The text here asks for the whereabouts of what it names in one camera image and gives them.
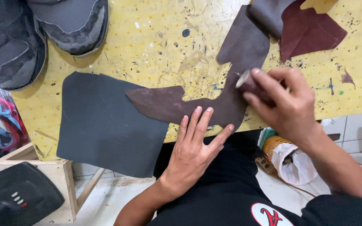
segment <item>person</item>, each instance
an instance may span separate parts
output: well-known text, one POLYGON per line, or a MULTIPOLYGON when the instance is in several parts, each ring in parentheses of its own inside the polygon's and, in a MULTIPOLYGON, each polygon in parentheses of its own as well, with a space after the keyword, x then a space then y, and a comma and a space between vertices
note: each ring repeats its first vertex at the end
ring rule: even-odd
POLYGON ((269 126, 309 155, 333 195, 309 201, 301 217, 273 205, 255 178, 256 144, 249 142, 256 146, 249 149, 229 142, 236 126, 230 124, 206 145, 204 135, 213 108, 206 109, 199 120, 202 108, 197 107, 189 125, 187 116, 180 123, 167 168, 124 206, 114 226, 362 225, 362 168, 315 121, 314 91, 299 69, 264 73, 254 68, 251 74, 276 107, 265 105, 253 93, 244 93, 244 98, 269 126), (155 211, 157 217, 152 220, 155 211))

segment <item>worn shoe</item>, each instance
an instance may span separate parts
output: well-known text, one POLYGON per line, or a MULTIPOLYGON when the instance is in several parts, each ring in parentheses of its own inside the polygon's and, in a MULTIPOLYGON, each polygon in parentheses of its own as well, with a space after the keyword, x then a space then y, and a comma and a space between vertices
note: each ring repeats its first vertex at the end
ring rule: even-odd
POLYGON ((45 34, 34 23, 30 8, 20 0, 0 0, 0 88, 30 85, 43 68, 45 34))
POLYGON ((64 51, 97 50, 108 28, 108 0, 27 0, 48 36, 64 51))

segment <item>yellow workbench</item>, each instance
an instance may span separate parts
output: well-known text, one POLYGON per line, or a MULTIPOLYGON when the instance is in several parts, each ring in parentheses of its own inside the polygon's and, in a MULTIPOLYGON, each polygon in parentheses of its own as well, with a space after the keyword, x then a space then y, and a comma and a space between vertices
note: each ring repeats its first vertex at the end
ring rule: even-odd
MULTIPOLYGON (((148 88, 182 85, 184 100, 216 98, 228 70, 217 63, 216 55, 240 6, 247 3, 249 0, 109 0, 109 30, 99 51, 87 58, 73 58, 49 41, 46 72, 28 88, 12 92, 40 160, 58 159, 62 82, 73 71, 102 73, 148 88), (183 37, 186 28, 191 34, 183 37), (191 83, 198 83, 198 89, 191 83)), ((317 119, 362 113, 362 1, 312 0, 302 8, 309 6, 318 13, 327 12, 348 32, 347 37, 334 50, 297 56, 285 64, 279 59, 279 45, 271 39, 262 69, 300 67, 316 92, 317 119), (341 83, 345 70, 355 89, 341 83)), ((265 126, 248 107, 238 131, 265 126)), ((165 142, 176 140, 177 127, 170 124, 165 142)), ((207 135, 220 129, 211 127, 207 135)))

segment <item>black pants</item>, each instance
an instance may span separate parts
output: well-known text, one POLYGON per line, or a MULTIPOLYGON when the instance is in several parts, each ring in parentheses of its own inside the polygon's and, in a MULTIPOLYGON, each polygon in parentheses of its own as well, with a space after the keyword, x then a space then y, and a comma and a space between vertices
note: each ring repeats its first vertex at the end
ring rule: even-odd
MULTIPOLYGON (((263 155, 257 143, 260 130, 234 133, 224 143, 224 148, 206 169, 203 176, 183 196, 164 205, 158 214, 166 208, 188 202, 194 197, 221 195, 224 193, 245 193, 260 196, 270 201, 259 187, 256 174, 258 167, 255 158, 263 155)), ((206 137, 208 145, 214 137, 206 137)), ((175 143, 163 144, 154 167, 153 175, 159 178, 168 166, 175 143)))

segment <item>gray sneaker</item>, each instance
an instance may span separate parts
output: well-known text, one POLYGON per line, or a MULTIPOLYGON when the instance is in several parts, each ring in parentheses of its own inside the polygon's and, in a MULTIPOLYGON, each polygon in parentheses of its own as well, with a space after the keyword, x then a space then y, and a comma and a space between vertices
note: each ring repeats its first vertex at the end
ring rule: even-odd
POLYGON ((0 0, 0 88, 30 85, 47 58, 45 34, 26 2, 0 0))
POLYGON ((48 36, 64 51, 97 50, 108 28, 108 0, 27 0, 48 36))

